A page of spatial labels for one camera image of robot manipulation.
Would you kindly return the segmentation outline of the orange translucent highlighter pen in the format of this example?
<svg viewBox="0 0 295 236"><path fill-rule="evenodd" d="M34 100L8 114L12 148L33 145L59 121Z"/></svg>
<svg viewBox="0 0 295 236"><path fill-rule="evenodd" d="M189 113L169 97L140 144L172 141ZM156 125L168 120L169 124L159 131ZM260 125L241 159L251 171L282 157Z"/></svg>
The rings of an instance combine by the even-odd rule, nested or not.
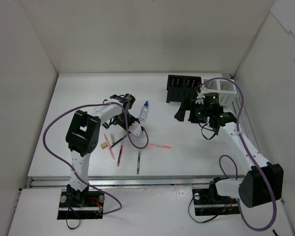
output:
<svg viewBox="0 0 295 236"><path fill-rule="evenodd" d="M151 147L158 147L158 148L167 148L167 149L171 149L171 146L167 146L167 145L160 145L160 144L154 144L154 143L149 143L148 146Z"/></svg>

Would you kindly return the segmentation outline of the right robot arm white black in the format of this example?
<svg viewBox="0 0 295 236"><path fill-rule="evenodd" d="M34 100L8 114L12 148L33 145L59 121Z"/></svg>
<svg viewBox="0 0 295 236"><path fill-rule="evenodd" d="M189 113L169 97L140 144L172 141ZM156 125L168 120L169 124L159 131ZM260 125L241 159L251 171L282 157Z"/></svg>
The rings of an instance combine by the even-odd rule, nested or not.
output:
<svg viewBox="0 0 295 236"><path fill-rule="evenodd" d="M218 102L218 94L206 93L201 99L184 99L175 119L184 121L189 111L189 122L207 124L216 136L227 143L233 158L244 172L243 180L215 178L208 189L208 198L218 203L225 197L240 199L248 208L260 206L282 197L283 168L271 164L241 132L237 118L225 112Z"/></svg>

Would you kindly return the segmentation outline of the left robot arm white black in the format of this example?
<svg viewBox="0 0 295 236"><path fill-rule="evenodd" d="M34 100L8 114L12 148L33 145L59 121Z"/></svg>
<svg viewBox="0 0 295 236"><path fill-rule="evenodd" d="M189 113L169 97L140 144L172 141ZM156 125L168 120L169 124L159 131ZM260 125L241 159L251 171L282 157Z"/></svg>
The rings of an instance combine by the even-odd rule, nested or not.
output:
<svg viewBox="0 0 295 236"><path fill-rule="evenodd" d="M88 202L89 159L98 145L100 127L114 118L116 123L133 134L142 135L140 121L129 113L135 102L131 94L112 95L110 100L90 111L77 110L74 113L65 140L68 143L74 171L71 174L66 192L71 201L81 207Z"/></svg>

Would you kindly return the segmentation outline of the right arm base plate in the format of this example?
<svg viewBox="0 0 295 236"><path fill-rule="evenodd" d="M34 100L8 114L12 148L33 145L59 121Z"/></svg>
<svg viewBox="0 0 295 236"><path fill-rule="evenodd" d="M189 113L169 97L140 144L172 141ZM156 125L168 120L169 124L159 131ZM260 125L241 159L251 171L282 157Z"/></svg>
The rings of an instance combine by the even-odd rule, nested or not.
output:
<svg viewBox="0 0 295 236"><path fill-rule="evenodd" d="M236 198L219 196L215 185L192 189L192 203L196 216L220 216L239 214Z"/></svg>

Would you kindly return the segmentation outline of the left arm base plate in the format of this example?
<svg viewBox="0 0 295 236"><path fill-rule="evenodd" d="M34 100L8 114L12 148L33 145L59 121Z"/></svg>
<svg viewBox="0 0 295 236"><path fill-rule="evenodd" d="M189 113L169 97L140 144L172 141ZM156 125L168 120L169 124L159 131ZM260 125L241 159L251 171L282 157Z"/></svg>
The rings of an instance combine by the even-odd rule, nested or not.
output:
<svg viewBox="0 0 295 236"><path fill-rule="evenodd" d="M59 198L57 220L102 219L105 195L99 191L89 191L83 196L82 202L69 196L62 190Z"/></svg>

